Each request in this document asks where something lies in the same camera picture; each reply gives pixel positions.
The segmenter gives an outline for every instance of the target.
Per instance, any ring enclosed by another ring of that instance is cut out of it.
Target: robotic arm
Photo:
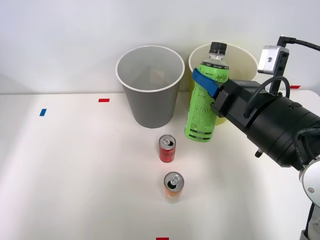
[[[276,46],[262,50],[258,72],[273,75],[263,84],[229,79],[217,85],[196,69],[192,77],[214,98],[211,109],[219,117],[226,117],[258,147],[256,157],[265,153],[281,167],[292,166],[299,171],[303,189],[312,201],[301,240],[319,240],[320,117],[289,99],[290,85],[283,77],[289,57],[286,44],[320,51],[320,46],[281,36]],[[281,81],[286,87],[285,97],[278,92]]]

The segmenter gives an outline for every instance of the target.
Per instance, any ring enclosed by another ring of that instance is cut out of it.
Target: blue tape marker
[[[220,92],[219,86],[209,77],[201,74],[198,69],[194,69],[192,72],[193,80],[203,87],[212,98],[216,98]]]
[[[43,108],[40,112],[40,117],[43,117],[46,114],[47,109]]]

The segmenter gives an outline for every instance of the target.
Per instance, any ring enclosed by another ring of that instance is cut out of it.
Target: white wall
[[[280,34],[320,45],[319,9],[319,0],[1,0],[0,93],[122,92],[117,59],[146,44],[185,60],[211,41],[258,60]],[[289,48],[285,76],[320,93],[320,52]]]

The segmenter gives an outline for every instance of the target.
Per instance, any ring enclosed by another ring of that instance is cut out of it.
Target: red can
[[[170,163],[175,159],[176,139],[171,135],[163,135],[159,139],[159,157],[164,163]]]

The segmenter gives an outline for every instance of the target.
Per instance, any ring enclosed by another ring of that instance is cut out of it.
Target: yellow paper cup
[[[198,67],[203,60],[210,57],[211,43],[204,44],[197,47],[189,57],[189,68],[192,72],[194,68]],[[256,58],[247,50],[227,43],[225,57],[223,61],[229,66],[229,79],[232,80],[248,80],[251,81],[257,75],[258,62]],[[195,86],[195,81],[190,78],[190,97]],[[217,118],[216,125],[222,124],[226,118]]]

